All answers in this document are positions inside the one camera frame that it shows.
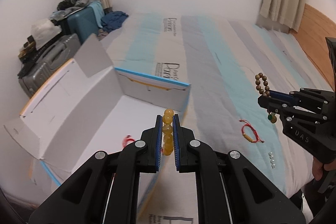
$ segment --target metal screw cap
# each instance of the metal screw cap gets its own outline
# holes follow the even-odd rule
[[[201,143],[198,140],[192,140],[192,141],[190,141],[190,145],[192,147],[199,147],[201,145]]]
[[[103,158],[105,158],[105,153],[103,151],[99,151],[95,154],[94,156],[97,160],[101,160]]]
[[[240,158],[240,153],[238,151],[231,151],[230,152],[230,157],[234,159]]]
[[[139,148],[144,147],[145,145],[146,145],[146,143],[144,141],[137,141],[135,143],[135,146],[139,147]]]

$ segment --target suitcase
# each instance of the suitcase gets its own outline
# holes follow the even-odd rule
[[[98,35],[99,27],[92,7],[86,7],[63,19],[59,25],[64,34],[78,35],[81,44],[91,35]]]
[[[77,34],[65,35],[51,45],[38,59],[31,71],[19,83],[31,98],[44,82],[80,48]]]

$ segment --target bed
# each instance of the bed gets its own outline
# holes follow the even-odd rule
[[[240,151],[287,197],[313,179],[312,156],[282,134],[281,122],[268,121],[255,89],[255,75],[263,72],[272,90],[332,90],[293,35],[209,15],[146,13],[131,15],[102,43],[117,67],[191,83],[182,125],[214,150]],[[162,74],[167,63],[175,65],[176,75]],[[244,139],[241,119],[264,143]],[[194,176],[175,174],[172,158],[165,160],[152,201],[144,208],[144,223],[148,215],[197,216]]]

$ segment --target yellow bead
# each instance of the yellow bead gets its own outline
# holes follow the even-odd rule
[[[277,117],[276,116],[273,116],[272,120],[271,120],[271,123],[276,123],[277,122]]]
[[[173,135],[171,135],[171,134],[164,135],[163,136],[163,142],[165,142],[165,143],[173,142]]]
[[[174,111],[172,109],[166,109],[164,115],[174,116]]]
[[[174,144],[172,142],[171,143],[165,143],[163,145],[163,149],[166,149],[166,150],[174,149]]]
[[[165,156],[169,156],[173,151],[174,151],[174,150],[166,150],[166,149],[164,149],[164,150],[163,150],[163,154],[164,154]]]
[[[165,124],[163,127],[162,127],[162,132],[164,134],[172,134],[173,133],[173,127],[170,125],[170,124]]]
[[[163,121],[165,124],[171,124],[172,121],[173,121],[173,117],[170,116],[170,115],[163,115],[163,117],[162,117],[162,121]]]

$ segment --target human hand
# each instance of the human hand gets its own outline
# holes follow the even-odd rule
[[[325,164],[323,166],[323,163],[320,162],[317,158],[314,157],[313,159],[313,168],[312,168],[312,173],[315,178],[315,180],[319,181],[322,176],[323,176],[323,169],[325,171],[331,171],[331,170],[336,170],[336,160],[334,160],[330,164]]]

